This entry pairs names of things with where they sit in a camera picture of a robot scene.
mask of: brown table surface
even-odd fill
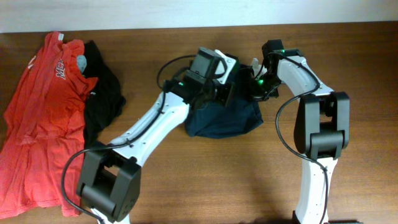
[[[127,105],[100,140],[130,128],[154,103],[155,84],[167,61],[195,54],[200,46],[237,55],[250,64],[261,46],[282,39],[304,52],[311,69],[351,98],[350,141],[331,182],[331,220],[398,223],[398,22],[305,24],[195,29],[64,32],[65,40],[95,40],[121,82]],[[0,34],[0,112],[46,33]],[[173,67],[164,77],[171,74]],[[290,219],[299,200],[301,161],[279,141],[275,114],[292,94],[260,103],[264,124],[228,139],[190,138],[175,128],[142,170],[133,223],[250,223]],[[298,103],[282,114],[282,134],[293,144]],[[6,124],[0,121],[1,143]],[[87,215],[62,217],[60,207],[35,208],[0,223],[95,223]]]

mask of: white backdrop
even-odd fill
[[[0,32],[398,20],[398,0],[1,0]]]

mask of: red cloth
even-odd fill
[[[0,218],[34,207],[62,206],[64,216],[78,211],[62,198],[61,173],[69,157],[84,148],[85,100],[97,78],[85,79],[76,64],[81,40],[67,44],[53,32],[29,62],[4,113],[8,130],[0,153]],[[70,165],[65,188],[79,204],[76,186],[83,157]]]

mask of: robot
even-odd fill
[[[294,94],[280,107],[275,120],[282,143],[302,158],[300,200],[293,211],[292,223],[328,223],[327,201],[333,169],[349,141],[348,95],[334,92],[322,83],[307,65],[303,53],[298,49],[284,49],[281,40],[268,40],[262,46],[262,54],[261,65],[257,59],[252,63],[257,75],[249,84],[250,99],[267,101],[278,97],[277,87],[283,83]],[[141,169],[154,149],[173,128],[185,121],[191,110],[207,101],[228,105],[233,97],[234,83],[228,81],[228,76],[238,66],[236,57],[203,47],[196,55],[186,57],[195,59],[173,79],[164,82],[163,92],[152,108],[133,127],[108,145],[84,149],[67,162],[62,179],[65,200],[97,218],[99,224],[130,223],[129,212],[139,197]],[[294,129],[298,152],[284,141],[279,131],[280,113],[295,100],[299,101]],[[321,114],[331,117],[331,121],[320,122]],[[92,213],[70,201],[63,186],[68,166],[80,154],[85,154],[85,160],[76,193]],[[119,168],[117,175],[105,169],[111,166]]]

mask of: black cloth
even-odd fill
[[[96,86],[86,100],[85,108],[85,147],[90,147],[96,141],[98,133],[121,114],[126,99],[121,95],[118,78],[103,62],[94,41],[85,44],[84,56],[87,67],[83,75],[86,78],[98,77]]]
[[[251,72],[245,65],[231,73],[228,80],[235,82],[236,88],[229,106],[209,102],[191,111],[185,120],[188,135],[221,139],[246,134],[260,126],[263,120],[259,105],[247,100],[250,79]]]

